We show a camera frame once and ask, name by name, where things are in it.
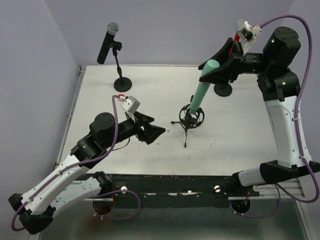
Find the mint green microphone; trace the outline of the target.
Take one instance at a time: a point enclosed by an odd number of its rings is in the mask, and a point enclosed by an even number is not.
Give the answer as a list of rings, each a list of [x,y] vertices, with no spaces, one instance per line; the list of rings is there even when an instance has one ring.
[[[201,70],[201,77],[205,74],[213,71],[214,69],[217,69],[220,66],[219,62],[214,59],[208,60],[205,65],[203,66],[203,69]],[[201,103],[210,87],[210,83],[206,82],[199,82],[197,89],[195,91],[195,94],[193,95],[193,98],[190,103],[190,114],[195,114],[196,111],[200,108]]]

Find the black tripod shock mount stand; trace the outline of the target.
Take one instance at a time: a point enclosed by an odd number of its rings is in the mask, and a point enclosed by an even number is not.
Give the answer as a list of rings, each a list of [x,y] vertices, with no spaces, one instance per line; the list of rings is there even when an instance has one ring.
[[[193,95],[190,97],[190,103],[183,106],[179,111],[179,121],[171,121],[171,124],[180,124],[185,133],[184,148],[187,147],[187,134],[188,130],[198,128],[205,120],[205,113],[201,107],[199,107],[195,113],[190,113],[191,102]]]

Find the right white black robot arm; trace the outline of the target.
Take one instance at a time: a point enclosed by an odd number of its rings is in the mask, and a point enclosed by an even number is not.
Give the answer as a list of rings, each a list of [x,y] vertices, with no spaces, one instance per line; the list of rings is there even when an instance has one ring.
[[[257,75],[271,129],[277,147],[277,158],[256,168],[233,174],[239,185],[277,184],[320,171],[311,159],[300,125],[298,96],[302,91],[298,76],[289,68],[301,47],[298,33],[286,26],[277,27],[262,53],[246,53],[244,44],[227,39],[211,57],[218,67],[200,77],[200,82],[219,88],[217,95],[227,97],[231,83],[241,74]]]

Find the short black round-base stand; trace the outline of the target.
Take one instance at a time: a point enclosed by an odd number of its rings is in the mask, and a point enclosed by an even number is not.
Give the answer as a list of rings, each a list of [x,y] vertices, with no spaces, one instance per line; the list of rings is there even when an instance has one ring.
[[[118,51],[122,49],[122,43],[119,41],[112,41],[112,54],[115,59],[118,78],[114,81],[113,87],[117,92],[124,93],[132,88],[132,81],[128,77],[123,77],[122,68],[118,60]]]

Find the tall black round-base stand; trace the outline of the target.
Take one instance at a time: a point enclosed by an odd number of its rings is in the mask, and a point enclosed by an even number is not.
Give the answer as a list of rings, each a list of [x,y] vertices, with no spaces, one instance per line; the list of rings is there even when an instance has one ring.
[[[227,85],[216,84],[213,87],[213,91],[220,97],[228,97],[232,94],[233,89],[230,84],[227,84]]]

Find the red microphone grey grille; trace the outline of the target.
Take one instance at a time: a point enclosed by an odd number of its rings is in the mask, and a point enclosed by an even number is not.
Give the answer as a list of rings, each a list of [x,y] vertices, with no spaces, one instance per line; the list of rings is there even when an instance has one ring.
[[[239,35],[236,34],[233,38],[233,43],[231,45],[231,48],[229,50],[229,56],[231,56],[233,53],[238,53],[240,51],[240,48],[239,48]]]

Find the black microphone silver grille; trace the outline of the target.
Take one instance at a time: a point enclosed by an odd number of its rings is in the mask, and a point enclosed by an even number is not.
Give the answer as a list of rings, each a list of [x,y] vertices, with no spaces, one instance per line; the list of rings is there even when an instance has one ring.
[[[98,64],[103,65],[105,63],[108,52],[115,43],[114,38],[118,31],[119,25],[116,22],[112,21],[107,25],[107,31],[96,60]]]

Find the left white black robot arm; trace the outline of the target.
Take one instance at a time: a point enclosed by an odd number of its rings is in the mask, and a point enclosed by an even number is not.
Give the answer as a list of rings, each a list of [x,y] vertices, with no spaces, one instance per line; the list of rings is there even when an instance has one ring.
[[[165,128],[153,125],[155,119],[140,112],[118,122],[116,113],[102,112],[89,125],[89,133],[80,139],[70,154],[42,182],[21,194],[14,193],[8,199],[15,214],[11,228],[17,232],[15,221],[22,224],[21,230],[35,235],[46,229],[54,218],[70,206],[92,197],[113,197],[126,187],[116,189],[112,180],[103,171],[98,171],[79,185],[72,183],[105,159],[115,145],[136,136],[139,141],[152,144]]]

